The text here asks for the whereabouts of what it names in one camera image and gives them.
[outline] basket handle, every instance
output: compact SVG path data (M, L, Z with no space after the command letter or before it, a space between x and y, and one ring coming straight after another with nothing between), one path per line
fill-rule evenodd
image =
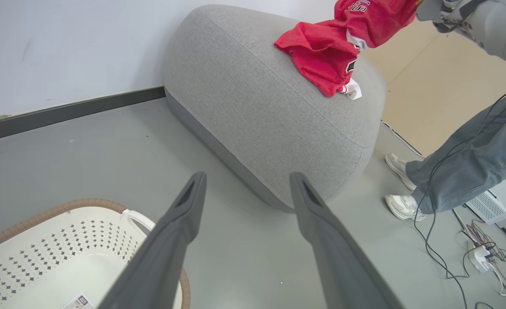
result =
M147 233L141 229L137 223L143 226L148 231L151 231L155 227L155 223L151 221L147 216L139 213L138 211L133 211L130 209L125 209L123 213L121 213L121 218L129 222L139 233L144 236L147 236Z

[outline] white robotic arm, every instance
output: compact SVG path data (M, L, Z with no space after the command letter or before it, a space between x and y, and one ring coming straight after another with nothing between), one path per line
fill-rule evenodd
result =
M506 61L506 0L424 0L417 18L431 20L439 32L461 33Z

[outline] gray ottoman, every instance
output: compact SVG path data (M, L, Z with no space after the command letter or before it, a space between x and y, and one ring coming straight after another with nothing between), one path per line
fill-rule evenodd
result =
M385 82L365 59L363 98L327 98L274 47L298 21L234 6L192 11L165 64L172 111L266 203L294 213L288 177L304 173L327 199L361 173L373 151Z

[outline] red clothing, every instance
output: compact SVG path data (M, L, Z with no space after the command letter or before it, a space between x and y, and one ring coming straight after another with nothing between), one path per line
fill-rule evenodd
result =
M410 24L418 0L339 0L335 19L317 24L298 23L274 43L299 72L325 96L342 90L354 69L359 49L346 39L350 34L374 48Z

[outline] shoe sole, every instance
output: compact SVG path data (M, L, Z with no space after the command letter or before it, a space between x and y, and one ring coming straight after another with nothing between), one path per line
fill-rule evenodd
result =
M385 162L386 162L386 165L388 165L388 167L390 167L390 169L398 174L398 176L400 176L400 179L402 180L403 184L411 191L415 191L415 189L417 188L417 186L415 185L411 185L411 184L408 184L407 183L407 180L404 180L403 176L402 176L402 171L398 170L394 164L392 164L392 161L390 161L390 158L388 158L388 154L385 155Z
M417 216L417 219L415 220L415 217L406 217L405 215L402 215L401 213L398 213L398 211L396 211L396 209L394 209L394 206L392 206L392 202L394 200L390 197L390 196L385 196L385 202L386 202L386 205L388 206L388 208L390 209L390 211L392 211L392 214L394 214L394 216L396 216L396 218L400 219L400 220L405 220L405 219L412 219L413 221L421 221L423 220L425 217L420 217L419 215Z

